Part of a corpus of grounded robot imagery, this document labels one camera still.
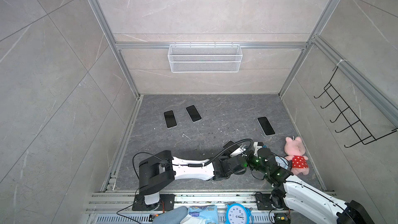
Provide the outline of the grey-blue cloth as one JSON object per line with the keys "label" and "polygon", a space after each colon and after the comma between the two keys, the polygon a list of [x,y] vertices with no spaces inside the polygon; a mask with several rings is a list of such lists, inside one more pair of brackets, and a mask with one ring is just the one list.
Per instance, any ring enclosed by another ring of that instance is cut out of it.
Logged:
{"label": "grey-blue cloth", "polygon": [[188,214],[185,206],[175,208],[172,211],[165,212],[155,217],[153,224],[179,224]]}

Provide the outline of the blue wet wipes pack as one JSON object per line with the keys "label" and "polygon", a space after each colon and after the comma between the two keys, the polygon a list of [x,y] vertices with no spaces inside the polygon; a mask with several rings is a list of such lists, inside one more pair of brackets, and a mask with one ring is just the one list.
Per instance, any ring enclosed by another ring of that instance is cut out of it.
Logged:
{"label": "blue wet wipes pack", "polygon": [[215,205],[190,206],[181,224],[219,224],[218,209]]}

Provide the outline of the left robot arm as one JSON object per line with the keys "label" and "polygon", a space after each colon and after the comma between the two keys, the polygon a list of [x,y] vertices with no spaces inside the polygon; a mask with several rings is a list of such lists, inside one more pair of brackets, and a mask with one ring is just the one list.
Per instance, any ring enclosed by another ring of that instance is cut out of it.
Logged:
{"label": "left robot arm", "polygon": [[161,202],[160,191],[175,180],[199,179],[220,181],[232,174],[246,172],[246,158],[251,146],[227,143],[223,151],[206,160],[185,160],[172,156],[170,150],[162,151],[140,162],[136,173],[139,179],[139,200],[144,206]]}

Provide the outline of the black phone right side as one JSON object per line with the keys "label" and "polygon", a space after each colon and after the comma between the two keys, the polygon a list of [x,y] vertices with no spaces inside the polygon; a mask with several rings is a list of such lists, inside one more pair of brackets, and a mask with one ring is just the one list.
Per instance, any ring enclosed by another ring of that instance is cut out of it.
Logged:
{"label": "black phone right side", "polygon": [[276,134],[274,128],[272,127],[267,117],[259,117],[258,123],[266,136],[271,136]]}

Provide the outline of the black phone far left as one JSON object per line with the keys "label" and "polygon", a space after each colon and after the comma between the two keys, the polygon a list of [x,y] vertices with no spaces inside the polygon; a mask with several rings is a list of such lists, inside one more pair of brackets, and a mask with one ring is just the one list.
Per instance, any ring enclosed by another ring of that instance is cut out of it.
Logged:
{"label": "black phone far left", "polygon": [[170,110],[170,111],[164,112],[164,119],[165,119],[166,127],[168,129],[177,126],[177,120],[175,118],[174,111]]}

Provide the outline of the aluminium rail front frame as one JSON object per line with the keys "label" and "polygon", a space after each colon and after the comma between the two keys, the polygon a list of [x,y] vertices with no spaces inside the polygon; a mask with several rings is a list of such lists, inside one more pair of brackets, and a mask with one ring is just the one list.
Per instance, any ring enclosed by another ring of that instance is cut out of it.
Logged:
{"label": "aluminium rail front frame", "polygon": [[[175,195],[174,209],[181,206],[215,205],[218,209],[219,223],[226,222],[227,205],[238,203],[251,210],[251,224],[272,224],[276,218],[290,219],[298,212],[287,210],[260,211],[255,202],[257,191],[164,191],[161,194]],[[84,210],[89,214],[91,224],[151,224],[155,217],[168,211],[132,211],[134,192],[93,193]]]}

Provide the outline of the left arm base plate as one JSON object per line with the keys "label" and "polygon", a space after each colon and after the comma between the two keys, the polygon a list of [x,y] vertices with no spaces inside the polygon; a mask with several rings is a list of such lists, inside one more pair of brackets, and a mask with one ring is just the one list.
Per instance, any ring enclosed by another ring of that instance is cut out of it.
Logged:
{"label": "left arm base plate", "polygon": [[175,195],[152,194],[144,196],[138,194],[134,198],[132,211],[171,211],[174,209]]}

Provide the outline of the black phone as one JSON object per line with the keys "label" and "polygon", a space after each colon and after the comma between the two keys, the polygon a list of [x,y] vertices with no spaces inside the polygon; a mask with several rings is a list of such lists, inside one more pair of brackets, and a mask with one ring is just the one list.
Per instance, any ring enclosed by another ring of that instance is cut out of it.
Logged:
{"label": "black phone", "polygon": [[170,111],[164,112],[164,119],[165,119],[166,127],[168,129],[177,126],[177,120],[175,118],[174,111],[170,110]]}
{"label": "black phone", "polygon": [[271,136],[276,134],[274,128],[272,127],[267,117],[259,117],[258,123],[266,136]]}
{"label": "black phone", "polygon": [[202,119],[199,111],[197,110],[197,108],[194,105],[186,107],[186,111],[187,111],[188,115],[190,116],[192,122],[197,122]]}

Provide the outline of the pink pig plush toy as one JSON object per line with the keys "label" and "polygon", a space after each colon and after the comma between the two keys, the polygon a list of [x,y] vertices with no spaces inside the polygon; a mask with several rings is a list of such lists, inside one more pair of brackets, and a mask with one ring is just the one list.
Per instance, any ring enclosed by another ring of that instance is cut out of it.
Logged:
{"label": "pink pig plush toy", "polygon": [[295,139],[286,137],[285,141],[284,151],[287,154],[285,159],[292,162],[291,172],[294,175],[308,175],[309,165],[307,161],[309,158],[305,155],[306,149],[302,139],[300,137],[296,137]]}

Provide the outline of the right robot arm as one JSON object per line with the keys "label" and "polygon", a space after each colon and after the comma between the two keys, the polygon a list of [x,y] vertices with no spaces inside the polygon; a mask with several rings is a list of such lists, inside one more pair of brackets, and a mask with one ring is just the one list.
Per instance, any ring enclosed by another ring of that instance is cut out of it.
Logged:
{"label": "right robot arm", "polygon": [[273,187],[271,201],[275,208],[289,208],[316,224],[373,224],[366,209],[352,200],[345,202],[305,183],[289,169],[291,161],[269,148],[246,151],[247,165],[263,173]]}

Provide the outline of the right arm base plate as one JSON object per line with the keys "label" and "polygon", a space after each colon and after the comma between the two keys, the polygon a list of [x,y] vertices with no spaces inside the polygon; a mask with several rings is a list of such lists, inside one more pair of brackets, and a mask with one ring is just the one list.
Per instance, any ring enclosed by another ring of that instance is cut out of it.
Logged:
{"label": "right arm base plate", "polygon": [[287,210],[288,208],[285,205],[284,197],[278,193],[255,193],[255,202],[257,205],[257,209],[260,211],[270,211],[274,210]]}

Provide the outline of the black phone centre left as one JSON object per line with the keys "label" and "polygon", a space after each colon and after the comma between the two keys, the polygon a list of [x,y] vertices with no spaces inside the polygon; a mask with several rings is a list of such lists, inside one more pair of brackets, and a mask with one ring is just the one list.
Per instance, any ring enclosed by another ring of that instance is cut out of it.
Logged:
{"label": "black phone centre left", "polygon": [[197,108],[194,105],[186,107],[186,111],[187,111],[188,115],[190,116],[192,122],[197,122],[202,119],[199,111],[197,110]]}

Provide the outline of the blue alarm clock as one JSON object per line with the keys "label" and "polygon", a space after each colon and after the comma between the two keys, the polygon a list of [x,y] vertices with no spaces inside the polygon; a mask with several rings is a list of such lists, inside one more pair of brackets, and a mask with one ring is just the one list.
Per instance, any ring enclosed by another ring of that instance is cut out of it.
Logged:
{"label": "blue alarm clock", "polygon": [[251,221],[252,214],[249,208],[238,203],[227,205],[226,224],[250,224]]}

